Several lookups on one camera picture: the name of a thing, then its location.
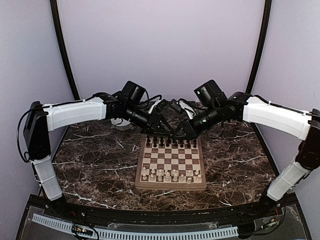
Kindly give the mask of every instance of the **chess piece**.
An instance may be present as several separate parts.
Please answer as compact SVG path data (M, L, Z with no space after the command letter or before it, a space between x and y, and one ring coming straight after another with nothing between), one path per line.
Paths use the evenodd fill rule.
M165 180L170 181L170 179L171 179L170 173L167 171L165 174Z
M154 180L155 180L155 175L151 174L149 177L150 177L150 180L151 180L151 181L154 181Z
M180 182L183 182L184 181L184 178L185 178L185 175L181 174L180 178L179 178L179 181Z
M149 147L150 146L150 136L146 136L146 145Z
M173 174L173 181L176 182L178 180L178 173Z

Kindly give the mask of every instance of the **brown marble table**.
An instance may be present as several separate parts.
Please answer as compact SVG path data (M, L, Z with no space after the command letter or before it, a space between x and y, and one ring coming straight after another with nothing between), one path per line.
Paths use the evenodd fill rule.
M185 118L165 108L172 126ZM208 132L217 136L220 125ZM138 127L121 132L109 120L69 127L54 168L70 203L141 211L182 211L236 206L259 200L275 178L250 124L226 122L223 137L201 135L207 188L204 191L152 191L135 188L142 134Z

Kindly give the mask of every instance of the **black cable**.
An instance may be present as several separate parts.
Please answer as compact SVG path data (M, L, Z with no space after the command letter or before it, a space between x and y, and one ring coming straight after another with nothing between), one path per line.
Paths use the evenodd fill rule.
M183 102L184 102L185 104L187 104L189 107L194 108L194 109L207 110L206 108L193 105L191 102L189 102L189 101L187 101L187 100L185 100L185 99L183 99L183 98L180 98L180 99L178 100L178 102L179 102L179 101L183 101Z
M277 230L281 225L282 223L284 222L285 218L286 218L286 212L287 212L287 196L286 194L284 195L284 211L283 211L283 217L281 218L281 220L279 221L278 225L272 229L271 231L269 232L264 232L264 233L258 233L262 230L265 230L266 228L261 228L261 229L258 229L256 231L253 231L253 232L239 232L239 236L248 236L248 235L252 235L252 236L264 236L264 235L269 235L271 233L273 233L275 230Z
M250 77L249 77L248 84L247 84L246 90L245 90L246 94L251 94L252 89L255 84L255 80L256 80L257 73L258 73L258 69L259 69L259 65L260 65L260 61L261 61L261 56L262 56L262 53L264 50L264 45L265 45L266 36L267 36L268 23L269 23L269 18L270 18L270 13L271 13L271 3L272 3L272 0L265 0L265 2L264 2L264 10L263 10L259 40L258 40L258 44L256 46L256 51L255 51L255 56L254 56L254 60L253 60L253 64L252 64Z
M96 236L97 236L97 237L96 237L96 240L99 240L99 239L100 239L99 233L98 233L98 231L97 231L94 227L90 226L89 224L80 222L80 221L71 220L71 219L68 219L68 218L66 218L66 217L63 217L63 216L59 215L59 214L51 207L50 204L48 204L47 206L48 206L48 207L50 208L50 210L51 210L55 215L57 215L59 218L64 219L64 220L67 220L67 221L71 221L73 224L78 224L78 225L85 226L85 227L88 227L88 228L92 229L92 230L95 232Z

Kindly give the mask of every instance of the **white wall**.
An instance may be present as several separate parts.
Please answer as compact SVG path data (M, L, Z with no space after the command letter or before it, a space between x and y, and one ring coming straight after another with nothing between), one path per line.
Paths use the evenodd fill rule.
M22 213L39 185L20 159L16 129L34 101L72 100L56 40L50 1L0 2L0 239L15 239ZM63 129L52 134L52 151ZM25 150L22 137L21 146Z
M297 109L320 109L320 1L277 0L272 10L254 94ZM280 171L299 141L268 127L262 135ZM295 188L313 239L320 239L320 169Z
M264 1L59 0L68 55L82 98L127 80L150 96L196 100L214 79L245 91Z

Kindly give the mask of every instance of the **wooden chessboard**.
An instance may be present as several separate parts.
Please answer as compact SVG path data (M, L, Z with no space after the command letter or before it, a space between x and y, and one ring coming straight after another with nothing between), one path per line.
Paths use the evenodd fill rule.
M206 189L205 167L199 137L196 145L191 141L190 147L186 140L183 141L183 146L180 142L176 144L171 142L167 146L166 137L163 138L163 146L160 144L160 137L156 141L153 137L150 140L151 142L147 144L147 136L144 135L142 138L135 178L137 189L177 191Z

